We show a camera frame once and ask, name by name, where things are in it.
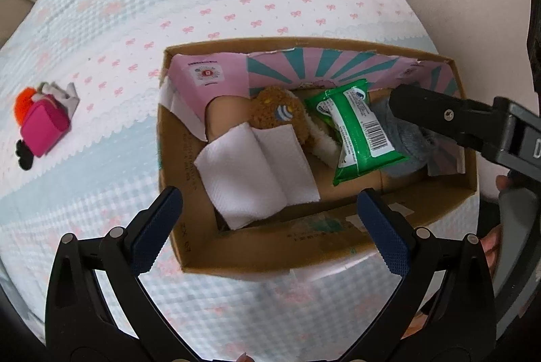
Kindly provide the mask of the grey sock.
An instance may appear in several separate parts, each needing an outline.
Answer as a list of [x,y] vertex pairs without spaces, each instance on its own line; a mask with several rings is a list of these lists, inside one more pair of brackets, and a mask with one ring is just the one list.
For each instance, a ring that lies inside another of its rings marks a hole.
[[387,175],[400,178],[427,166],[437,148],[434,132],[397,119],[391,111],[388,97],[373,102],[371,111],[376,115],[394,149],[405,157],[405,160],[399,163],[384,167],[382,170]]

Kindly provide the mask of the green wet wipes pack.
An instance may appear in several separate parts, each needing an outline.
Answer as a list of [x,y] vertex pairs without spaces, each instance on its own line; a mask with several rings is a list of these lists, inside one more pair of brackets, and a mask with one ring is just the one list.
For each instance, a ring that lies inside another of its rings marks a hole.
[[370,109],[369,87],[366,79],[359,79],[304,100],[307,110],[333,127],[340,137],[333,185],[407,160]]

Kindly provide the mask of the black small plush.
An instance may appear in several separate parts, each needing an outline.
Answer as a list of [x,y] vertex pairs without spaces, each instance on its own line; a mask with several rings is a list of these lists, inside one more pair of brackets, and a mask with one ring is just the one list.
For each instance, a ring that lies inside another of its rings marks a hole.
[[23,171],[29,171],[32,168],[34,154],[23,140],[18,140],[16,143],[16,156],[18,165]]

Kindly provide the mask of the magenta pouch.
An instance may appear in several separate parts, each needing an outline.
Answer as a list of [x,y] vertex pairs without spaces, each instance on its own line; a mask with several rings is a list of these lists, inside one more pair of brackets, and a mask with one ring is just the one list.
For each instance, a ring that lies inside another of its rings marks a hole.
[[20,134],[22,140],[40,158],[47,154],[71,127],[66,111],[53,98],[44,97],[27,112]]

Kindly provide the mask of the brown cookie plush toy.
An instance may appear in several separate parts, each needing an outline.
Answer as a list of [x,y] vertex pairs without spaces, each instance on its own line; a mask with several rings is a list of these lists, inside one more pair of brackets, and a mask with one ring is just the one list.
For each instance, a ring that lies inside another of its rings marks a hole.
[[314,121],[304,102],[282,87],[266,87],[250,101],[250,126],[258,129],[292,125],[297,140],[304,150],[321,162],[335,168],[341,147],[328,129]]

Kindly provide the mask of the grey toy orange pompom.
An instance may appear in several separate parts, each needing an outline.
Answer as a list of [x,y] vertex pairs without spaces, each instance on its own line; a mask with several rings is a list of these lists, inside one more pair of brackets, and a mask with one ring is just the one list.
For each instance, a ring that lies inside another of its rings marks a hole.
[[42,99],[50,99],[56,106],[61,107],[72,119],[80,97],[77,94],[75,84],[69,83],[67,87],[61,88],[56,83],[41,83],[37,88],[25,87],[16,97],[13,111],[18,126],[21,127],[30,108]]

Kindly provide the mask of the white tissue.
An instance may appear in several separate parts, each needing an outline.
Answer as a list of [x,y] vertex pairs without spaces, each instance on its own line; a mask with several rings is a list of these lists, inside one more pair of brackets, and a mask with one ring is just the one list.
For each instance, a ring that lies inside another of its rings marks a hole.
[[194,161],[206,194],[232,230],[320,194],[292,125],[243,123],[207,144]]

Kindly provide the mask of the cardboard box pink lining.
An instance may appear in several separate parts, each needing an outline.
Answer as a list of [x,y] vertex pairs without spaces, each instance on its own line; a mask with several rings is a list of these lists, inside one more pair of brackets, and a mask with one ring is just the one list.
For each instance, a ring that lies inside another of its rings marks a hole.
[[206,146],[206,112],[213,112],[215,124],[231,125],[265,87],[309,90],[358,78],[367,79],[377,96],[413,82],[454,97],[464,94],[452,59],[381,43],[268,37],[165,50],[157,127],[160,185],[174,186],[183,196],[183,211],[170,235],[183,271],[253,280],[366,254],[373,242],[353,225],[352,216],[358,193],[368,186],[380,191],[384,202],[405,206],[414,226],[450,220],[476,194],[475,155],[452,143],[438,154],[442,172],[435,176],[391,179],[371,172],[347,185],[333,185],[330,168],[308,155],[319,202],[286,207],[247,227],[227,229],[195,166]]

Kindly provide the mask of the blue checkered bed cover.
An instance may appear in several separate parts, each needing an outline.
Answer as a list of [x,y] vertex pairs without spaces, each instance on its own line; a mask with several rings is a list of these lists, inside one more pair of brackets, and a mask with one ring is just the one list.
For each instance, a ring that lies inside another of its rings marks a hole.
[[[225,38],[326,36],[434,52],[405,0],[174,0],[81,47],[35,34],[1,50],[2,282],[32,331],[65,233],[100,237],[158,195],[159,76],[168,46]],[[18,165],[14,103],[25,87],[75,84],[71,127],[32,168]],[[377,254],[313,279],[291,271],[252,282],[188,274],[164,247],[142,282],[204,358],[332,359],[368,326],[398,280]]]

